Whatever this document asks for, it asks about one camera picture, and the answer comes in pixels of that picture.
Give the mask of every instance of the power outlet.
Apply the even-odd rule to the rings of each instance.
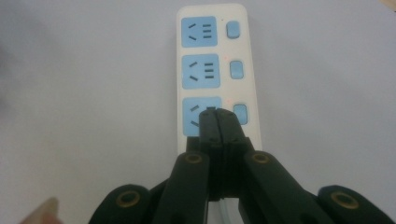
[[[183,133],[199,136],[199,114],[209,108],[221,108],[219,97],[189,97],[183,100]]]
[[[177,13],[177,151],[199,136],[208,107],[233,111],[262,150],[248,14],[239,4],[183,7]]]
[[[218,88],[219,56],[217,54],[185,55],[182,59],[183,88],[187,90]]]
[[[184,48],[213,47],[218,44],[215,17],[189,17],[181,20]]]

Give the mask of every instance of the white power strip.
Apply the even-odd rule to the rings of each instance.
[[[248,14],[238,4],[183,7],[177,13],[177,141],[199,135],[199,114],[233,111],[246,137],[262,150]]]

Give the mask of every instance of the metal rivet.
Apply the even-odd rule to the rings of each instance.
[[[201,162],[202,161],[202,157],[200,155],[197,155],[197,154],[190,154],[190,155],[186,156],[186,161],[188,163],[195,164],[195,163]]]
[[[119,207],[127,208],[138,204],[139,201],[140,194],[134,190],[128,190],[117,197],[116,203]]]
[[[347,209],[357,209],[359,207],[359,203],[356,199],[342,191],[333,192],[331,197],[335,203]]]
[[[268,161],[270,161],[270,158],[268,158],[268,156],[259,153],[254,154],[251,158],[258,163],[267,163]]]

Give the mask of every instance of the blue switch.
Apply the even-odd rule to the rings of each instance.
[[[235,113],[241,125],[248,123],[248,110],[245,105],[234,105],[233,112]]]
[[[231,78],[241,79],[244,77],[244,65],[241,61],[232,61],[230,62],[230,72]]]
[[[240,36],[241,31],[239,29],[238,21],[229,21],[227,22],[227,36],[230,39],[236,39]]]

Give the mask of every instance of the light blue socket panel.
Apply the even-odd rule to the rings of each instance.
[[[219,97],[189,97],[183,99],[183,133],[199,136],[199,114],[208,108],[221,108]]]
[[[218,88],[219,56],[217,54],[185,55],[182,59],[184,89]]]
[[[188,17],[181,20],[181,45],[184,48],[213,47],[217,44],[215,17]]]

